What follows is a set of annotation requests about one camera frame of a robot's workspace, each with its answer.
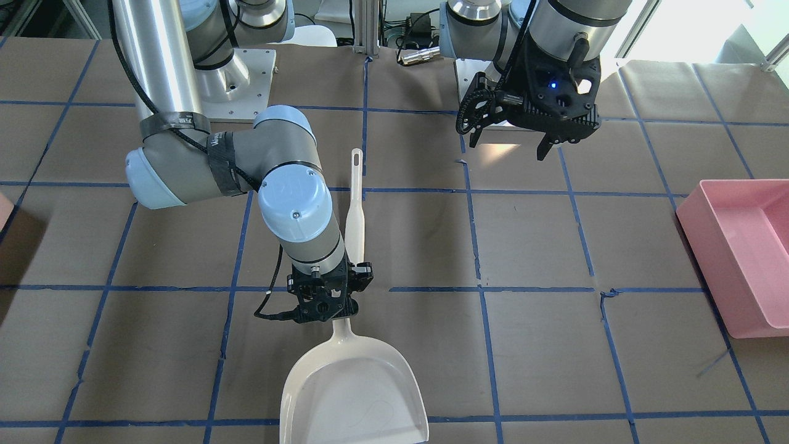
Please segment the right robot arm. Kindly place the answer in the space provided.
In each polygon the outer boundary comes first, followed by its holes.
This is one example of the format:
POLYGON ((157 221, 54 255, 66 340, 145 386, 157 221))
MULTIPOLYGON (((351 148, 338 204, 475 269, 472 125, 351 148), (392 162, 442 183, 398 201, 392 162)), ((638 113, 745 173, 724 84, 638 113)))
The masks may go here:
POLYGON ((110 34, 136 93, 142 144, 126 177, 149 210, 256 192, 265 224, 292 263, 298 306, 256 317, 328 321, 356 315, 352 294, 372 265, 346 247, 308 119, 274 105, 245 130, 213 132, 206 101, 251 97, 240 53, 294 34, 290 1, 110 1, 110 34))

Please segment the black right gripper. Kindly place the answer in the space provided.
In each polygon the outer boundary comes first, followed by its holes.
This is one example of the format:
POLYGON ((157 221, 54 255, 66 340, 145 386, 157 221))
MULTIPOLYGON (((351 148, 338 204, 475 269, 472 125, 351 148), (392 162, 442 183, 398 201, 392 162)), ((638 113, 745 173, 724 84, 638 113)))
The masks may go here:
POLYGON ((343 260, 326 274, 304 274, 293 267, 287 278, 287 292, 296 295, 298 306, 285 318, 307 323, 354 316, 359 304, 351 295, 363 292, 372 279, 372 264, 368 261, 352 264, 343 260))

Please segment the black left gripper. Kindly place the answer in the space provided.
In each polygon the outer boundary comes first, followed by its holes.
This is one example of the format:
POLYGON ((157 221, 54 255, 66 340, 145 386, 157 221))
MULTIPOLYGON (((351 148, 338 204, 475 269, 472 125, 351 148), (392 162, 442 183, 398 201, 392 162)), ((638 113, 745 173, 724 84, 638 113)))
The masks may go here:
POLYGON ((554 146, 565 139, 584 139, 600 128, 595 96, 601 81, 600 58, 570 68, 566 62, 525 40, 515 63, 515 72, 505 84, 502 74, 496 83, 483 72, 475 74, 460 102, 456 131, 470 133, 474 148, 483 129, 509 123, 545 135, 536 148, 536 160, 544 161, 554 146), (509 94, 515 96, 510 103, 509 94), (518 96, 523 103, 518 105, 518 96))

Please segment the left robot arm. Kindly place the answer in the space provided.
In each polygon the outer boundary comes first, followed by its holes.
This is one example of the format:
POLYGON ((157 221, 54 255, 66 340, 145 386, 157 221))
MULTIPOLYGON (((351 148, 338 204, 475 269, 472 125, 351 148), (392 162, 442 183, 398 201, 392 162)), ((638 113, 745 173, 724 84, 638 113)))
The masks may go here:
POLYGON ((456 131, 474 147, 484 129, 509 123, 542 134, 544 160, 556 144, 600 127, 595 97, 600 53, 629 1, 447 1, 439 7, 439 48, 452 59, 484 60, 459 99, 456 131))

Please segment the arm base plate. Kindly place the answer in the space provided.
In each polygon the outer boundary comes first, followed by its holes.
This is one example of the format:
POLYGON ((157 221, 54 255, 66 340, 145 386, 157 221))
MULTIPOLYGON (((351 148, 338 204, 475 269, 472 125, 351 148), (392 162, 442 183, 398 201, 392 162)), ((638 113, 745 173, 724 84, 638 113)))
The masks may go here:
POLYGON ((459 103, 464 99, 478 72, 484 73, 486 85, 490 89, 494 89, 501 78, 496 68, 493 67, 493 63, 488 60, 456 59, 454 67, 456 68, 457 101, 459 103))
POLYGON ((273 49, 235 49, 222 67, 196 70, 200 113, 217 123, 251 123, 268 107, 276 58, 273 49))

